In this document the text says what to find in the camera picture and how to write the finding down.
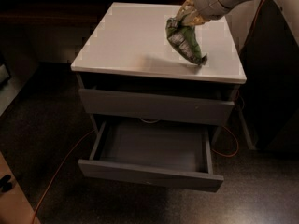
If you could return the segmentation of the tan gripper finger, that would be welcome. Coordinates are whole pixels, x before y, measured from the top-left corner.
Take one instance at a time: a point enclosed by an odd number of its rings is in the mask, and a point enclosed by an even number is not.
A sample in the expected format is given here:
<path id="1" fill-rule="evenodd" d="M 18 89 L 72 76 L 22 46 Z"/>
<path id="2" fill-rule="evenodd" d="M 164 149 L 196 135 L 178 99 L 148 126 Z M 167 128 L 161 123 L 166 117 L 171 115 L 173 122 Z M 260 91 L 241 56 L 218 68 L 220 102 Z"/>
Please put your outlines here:
<path id="1" fill-rule="evenodd" d="M 209 20 L 203 18 L 200 14 L 193 12 L 183 18 L 182 24 L 184 26 L 197 26 L 207 22 L 209 22 Z"/>
<path id="2" fill-rule="evenodd" d="M 191 22 L 194 15 L 194 2 L 193 0 L 186 0 L 180 7 L 175 20 L 181 22 Z"/>

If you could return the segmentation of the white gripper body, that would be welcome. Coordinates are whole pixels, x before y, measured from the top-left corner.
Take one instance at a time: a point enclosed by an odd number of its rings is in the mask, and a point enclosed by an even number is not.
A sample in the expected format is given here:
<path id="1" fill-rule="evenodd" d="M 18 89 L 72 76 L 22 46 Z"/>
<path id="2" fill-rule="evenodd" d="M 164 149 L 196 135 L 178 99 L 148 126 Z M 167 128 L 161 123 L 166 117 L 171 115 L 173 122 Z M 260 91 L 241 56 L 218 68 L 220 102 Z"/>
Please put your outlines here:
<path id="1" fill-rule="evenodd" d="M 194 0 L 194 6 L 206 20 L 219 20 L 231 11 L 221 0 Z"/>

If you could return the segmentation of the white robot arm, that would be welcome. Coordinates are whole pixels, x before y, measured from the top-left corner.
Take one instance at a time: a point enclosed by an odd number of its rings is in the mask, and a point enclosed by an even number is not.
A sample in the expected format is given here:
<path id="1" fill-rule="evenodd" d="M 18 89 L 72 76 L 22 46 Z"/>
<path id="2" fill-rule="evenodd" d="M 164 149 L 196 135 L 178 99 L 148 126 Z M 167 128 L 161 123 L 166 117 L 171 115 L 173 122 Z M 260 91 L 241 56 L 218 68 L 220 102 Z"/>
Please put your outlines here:
<path id="1" fill-rule="evenodd" d="M 218 20 L 236 6 L 251 0 L 186 0 L 179 9 L 176 20 L 183 25 L 204 24 Z M 299 44 L 299 0 L 273 0 Z"/>

